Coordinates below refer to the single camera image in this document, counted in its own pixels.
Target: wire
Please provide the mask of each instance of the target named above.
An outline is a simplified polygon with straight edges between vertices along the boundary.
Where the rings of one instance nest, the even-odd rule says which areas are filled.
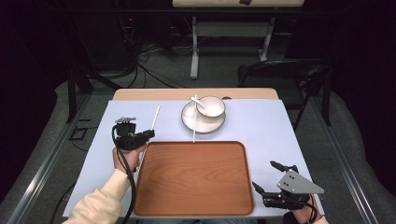
[[[141,54],[139,54],[137,56],[137,60],[139,60],[140,62],[143,62],[143,63],[148,62],[149,61],[149,53],[150,53],[150,51],[142,52]]]
[[[201,43],[203,43],[205,40],[210,39],[210,37],[203,37],[198,43],[197,46],[200,45]],[[179,46],[179,47],[172,47],[174,53],[179,54],[179,55],[186,55],[189,54],[190,52],[192,52],[192,47],[193,45],[190,46]],[[189,49],[189,51],[186,52],[179,52],[177,51],[177,49]]]
[[[137,67],[135,68],[135,72],[134,72],[134,79],[132,79],[131,83],[126,87],[127,89],[131,88],[131,86],[134,84],[134,82],[136,81],[137,78]]]
[[[190,27],[189,22],[187,21],[186,17],[183,17],[184,21],[186,22],[187,26],[189,27],[191,33],[192,33],[192,28]]]
[[[131,42],[131,45],[134,43],[134,40],[132,39],[132,37],[134,37],[134,26],[132,26],[132,32],[131,32],[131,37],[130,37],[130,42]]]
[[[122,224],[127,223],[129,220],[129,217],[131,216],[132,212],[134,211],[134,202],[136,200],[136,184],[134,182],[134,176],[132,175],[131,169],[129,168],[128,165],[128,161],[125,159],[125,156],[123,155],[121,149],[119,148],[117,141],[116,141],[116,137],[114,132],[117,129],[117,125],[113,126],[112,130],[111,130],[111,136],[113,138],[113,142],[114,145],[116,146],[117,149],[117,156],[119,158],[120,163],[122,164],[120,157],[122,158],[123,164],[125,164],[125,166],[122,164],[123,168],[126,171],[126,174],[128,175],[128,179],[129,179],[129,183],[131,184],[131,202],[129,204],[129,208],[128,211],[125,215],[124,220],[122,221]]]
[[[76,131],[74,132],[74,134],[75,134],[75,133],[78,133],[78,132],[81,132],[81,131],[83,131],[83,130],[97,129],[97,128],[98,128],[98,127],[76,129]],[[71,139],[69,139],[69,140],[70,140],[70,142],[73,144],[74,147],[76,147],[76,148],[78,148],[78,149],[80,149],[80,150],[82,150],[82,151],[88,151],[88,149],[86,149],[86,148],[78,147],[78,146],[76,145],[76,143],[74,142],[74,140],[71,140]]]
[[[143,89],[146,87],[146,80],[147,80],[147,75],[146,75],[146,70],[143,70],[143,75],[145,75],[145,82],[143,84]]]
[[[309,195],[309,197],[311,198],[311,201],[312,201],[312,207],[308,205],[308,207],[312,208],[311,217],[309,218],[309,222],[310,222],[310,223],[313,223],[313,222],[315,221],[315,219],[317,219],[318,210],[317,210],[317,208],[315,207],[315,200],[314,200],[314,198],[312,197],[311,194]]]
[[[62,201],[64,200],[64,198],[67,196],[67,194],[69,193],[69,191],[76,185],[77,181],[74,182],[65,192],[64,195],[62,196],[62,198],[56,203],[55,209],[52,212],[52,217],[50,218],[50,222],[49,223],[53,223],[53,220],[55,219],[55,215],[56,212],[59,209],[59,206],[61,205]]]
[[[86,149],[86,148],[82,148],[82,147],[78,147],[78,146],[76,146],[76,144],[75,144],[74,140],[70,140],[70,141],[72,142],[73,146],[74,146],[74,147],[76,147],[76,148],[78,148],[79,150],[82,150],[82,151],[88,151],[88,149]]]
[[[166,77],[166,76],[161,75],[161,74],[159,74],[159,73],[157,73],[157,72],[154,72],[154,71],[151,71],[151,70],[147,69],[146,67],[144,67],[144,66],[141,65],[141,64],[139,64],[138,66],[141,67],[144,71],[146,71],[150,76],[154,77],[155,79],[157,79],[158,81],[160,81],[163,85],[165,85],[165,86],[167,86],[167,87],[169,87],[169,88],[177,88],[177,87],[165,83],[164,81],[162,81],[162,80],[160,80],[159,78],[155,77],[155,76],[152,75],[151,73],[154,73],[154,74],[156,74],[156,75],[158,75],[158,76],[164,77],[164,78],[168,79],[169,81],[171,81],[172,83],[178,85],[179,87],[187,88],[187,87],[185,87],[185,86],[182,86],[182,85],[176,83],[174,80],[170,79],[169,77]]]
[[[141,53],[138,55],[138,58],[142,62],[147,62],[149,60],[149,54],[153,51],[157,50],[162,50],[163,48],[158,48],[156,44],[146,44],[146,46],[143,46],[140,51]],[[148,58],[146,60],[142,60],[140,57],[144,55],[148,55]]]

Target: dark wall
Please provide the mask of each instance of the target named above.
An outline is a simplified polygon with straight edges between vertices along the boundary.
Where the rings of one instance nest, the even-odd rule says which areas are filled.
[[[0,201],[50,119],[54,89],[66,81],[71,63],[86,62],[70,28],[34,3],[0,3]]]
[[[117,2],[116,0],[60,0],[59,3],[61,4],[53,5],[53,7],[112,9],[117,7]],[[124,17],[87,14],[70,15],[68,18],[96,71],[121,71],[132,64],[127,45],[128,42],[132,41],[131,38],[134,39],[136,35],[131,35],[132,31],[126,28],[131,24],[124,23],[121,25],[121,22],[128,22]]]
[[[396,195],[394,4],[359,1],[347,11],[340,19],[297,21],[287,57],[333,62],[332,90],[357,121],[366,159],[379,181]]]

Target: gray floor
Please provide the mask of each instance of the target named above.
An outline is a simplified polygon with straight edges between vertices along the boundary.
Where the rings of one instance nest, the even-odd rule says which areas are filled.
[[[272,39],[268,59],[283,57],[289,37],[275,35]],[[176,83],[185,87],[236,87],[236,70],[243,63],[259,61],[257,50],[261,41],[249,38],[207,39],[200,48],[200,67],[197,80],[190,79],[191,54],[175,54],[163,50],[152,51],[146,62],[141,62],[148,69],[171,78]],[[121,86],[127,86],[134,74],[128,77],[114,79]],[[139,73],[136,83],[132,88],[144,87],[144,75]],[[146,75],[145,88],[166,88],[158,80]],[[0,223],[7,223],[15,213],[20,200],[28,188],[35,174],[40,169],[43,161],[51,151],[61,145],[60,156],[50,172],[49,178],[39,195],[25,210],[21,223],[49,223],[54,207],[64,192],[77,180],[79,171],[85,160],[86,151],[89,149],[100,119],[106,109],[106,103],[114,93],[108,87],[97,81],[92,81],[95,92],[89,98],[88,104],[83,108],[76,123],[79,128],[92,128],[87,131],[83,140],[64,141],[59,143],[59,137],[64,130],[70,128],[67,121],[67,88],[64,83],[56,90],[58,102],[49,120],[46,130],[35,147],[30,160],[27,162],[21,176],[13,189],[0,205]],[[351,194],[354,186],[346,183],[350,174],[344,174],[343,163],[334,152],[334,140],[329,136],[329,127],[323,126],[323,121],[318,116],[318,99],[313,99],[304,112],[301,124],[296,132],[304,158],[310,169],[314,181],[326,190],[322,204],[326,217],[330,223],[375,223],[367,222],[365,213],[359,205],[359,199]],[[331,131],[336,137],[336,145],[343,149],[347,164],[353,171],[353,176],[359,180],[363,196],[371,205],[378,223],[396,223],[396,215],[390,208],[396,207],[396,199],[389,194],[376,181],[375,175],[364,159],[364,146],[356,124],[348,112],[341,98],[332,94],[331,99]],[[54,223],[61,223],[62,212],[66,202],[62,202]],[[279,219],[270,219],[268,223],[281,223]]]

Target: white table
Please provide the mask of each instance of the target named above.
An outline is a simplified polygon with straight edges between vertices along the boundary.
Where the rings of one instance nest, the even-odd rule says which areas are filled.
[[[111,176],[113,172],[111,149],[114,147],[111,129],[116,119],[136,117],[136,131],[139,133],[151,128],[157,106],[160,106],[161,111],[155,125],[156,136],[151,141],[191,141],[192,131],[182,123],[180,117],[181,110],[187,102],[110,101],[73,194],[64,210],[64,216],[68,217],[70,210],[84,195],[91,193],[96,187],[103,186]],[[224,124],[213,133],[196,134],[196,141],[239,141],[244,144],[250,179],[268,192],[280,192],[276,183],[284,175],[273,168],[270,161],[284,165],[295,164],[300,174],[310,179],[286,109],[280,100],[232,99],[226,100],[225,104],[227,117]],[[262,204],[262,196],[255,192],[253,187],[252,191],[255,207],[249,217],[279,217],[287,212],[284,209],[265,207]],[[122,199],[122,217],[126,214],[130,199],[131,192],[128,190]],[[134,217],[143,218],[133,214],[132,218]]]

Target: wooden tray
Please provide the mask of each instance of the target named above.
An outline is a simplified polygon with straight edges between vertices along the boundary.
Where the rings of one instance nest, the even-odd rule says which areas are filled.
[[[136,193],[141,217],[246,216],[254,207],[239,142],[149,143]]]

